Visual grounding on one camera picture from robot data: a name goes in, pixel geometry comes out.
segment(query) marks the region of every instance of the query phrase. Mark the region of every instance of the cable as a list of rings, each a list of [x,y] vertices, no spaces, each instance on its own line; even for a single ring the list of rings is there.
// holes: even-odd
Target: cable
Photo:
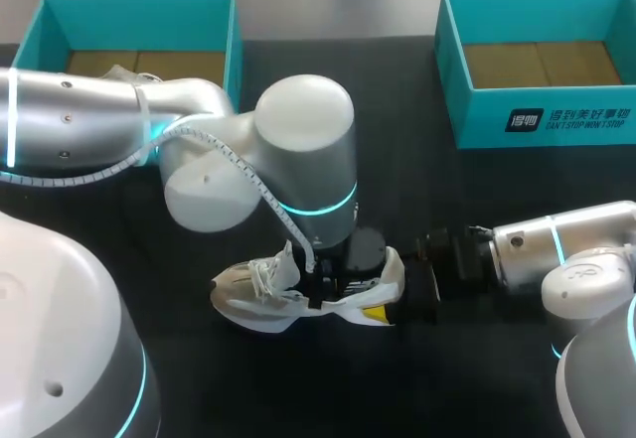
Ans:
[[[202,142],[206,142],[208,145],[220,150],[223,156],[229,159],[241,172],[243,175],[258,188],[260,195],[265,199],[270,208],[273,209],[274,213],[278,216],[278,218],[282,221],[285,227],[289,230],[291,235],[300,243],[302,248],[305,251],[305,270],[308,273],[314,272],[314,267],[316,264],[316,259],[314,256],[314,251],[311,247],[311,243],[307,239],[307,237],[302,233],[302,231],[296,226],[293,219],[287,214],[287,212],[282,208],[280,202],[276,199],[276,197],[272,194],[269,188],[262,182],[262,180],[256,174],[256,171],[253,167],[248,164],[243,158],[237,155],[228,145],[219,140],[214,135],[211,135],[207,132],[203,132],[201,130],[194,129],[189,127],[188,125],[179,125],[173,128],[170,128],[164,131],[163,134],[152,140],[151,142],[145,144],[135,153],[125,158],[121,162],[105,168],[99,172],[90,173],[88,175],[82,175],[79,177],[69,177],[69,178],[38,178],[38,177],[25,177],[23,175],[14,175],[8,172],[0,171],[0,182],[10,183],[12,185],[22,185],[26,187],[36,187],[36,188],[70,188],[70,187],[78,187],[81,185],[88,185],[90,183],[99,182],[101,180],[105,180],[106,178],[113,177],[118,173],[134,166],[142,159],[144,156],[148,155],[152,152],[153,149],[160,146],[161,144],[171,140],[175,137],[181,136],[194,136],[198,140]]]

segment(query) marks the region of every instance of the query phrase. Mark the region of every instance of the black tablecloth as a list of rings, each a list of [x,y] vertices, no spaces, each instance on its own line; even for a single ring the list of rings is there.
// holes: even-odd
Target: black tablecloth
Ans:
[[[360,222],[398,250],[451,221],[496,225],[636,197],[635,147],[458,152],[431,38],[246,42],[242,110],[297,73],[350,92]],[[541,318],[504,320],[490,298],[443,305],[438,326],[328,317],[277,337],[229,326],[207,284],[280,249],[264,206],[231,231],[186,231],[157,170],[144,168],[63,191],[0,185],[0,209],[78,240],[111,272],[159,377],[163,438],[566,436]]]

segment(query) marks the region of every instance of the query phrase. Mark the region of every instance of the open box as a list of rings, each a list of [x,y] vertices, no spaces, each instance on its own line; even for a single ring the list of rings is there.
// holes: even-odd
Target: open box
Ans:
[[[636,143],[636,0],[441,0],[459,148]]]
[[[104,75],[114,64],[222,85],[239,109],[235,0],[42,0],[13,67]]]

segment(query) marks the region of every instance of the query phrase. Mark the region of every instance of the yellow label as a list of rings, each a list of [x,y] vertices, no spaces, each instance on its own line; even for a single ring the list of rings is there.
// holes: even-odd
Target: yellow label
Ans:
[[[384,324],[389,323],[389,320],[387,320],[387,311],[385,310],[385,306],[368,307],[363,309],[362,313],[369,319],[373,319]]]

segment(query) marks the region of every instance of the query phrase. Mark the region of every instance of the shoe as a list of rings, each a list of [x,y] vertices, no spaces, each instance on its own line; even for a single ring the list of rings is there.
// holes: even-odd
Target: shoe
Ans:
[[[384,306],[397,302],[404,290],[404,266],[398,253],[387,247],[387,262],[379,278],[365,291],[338,301],[323,301],[310,309],[309,299],[292,289],[300,281],[300,270],[292,255],[291,242],[274,257],[236,264],[212,281],[210,300],[224,317],[253,331],[277,334],[300,318],[337,314],[366,326],[387,326]]]

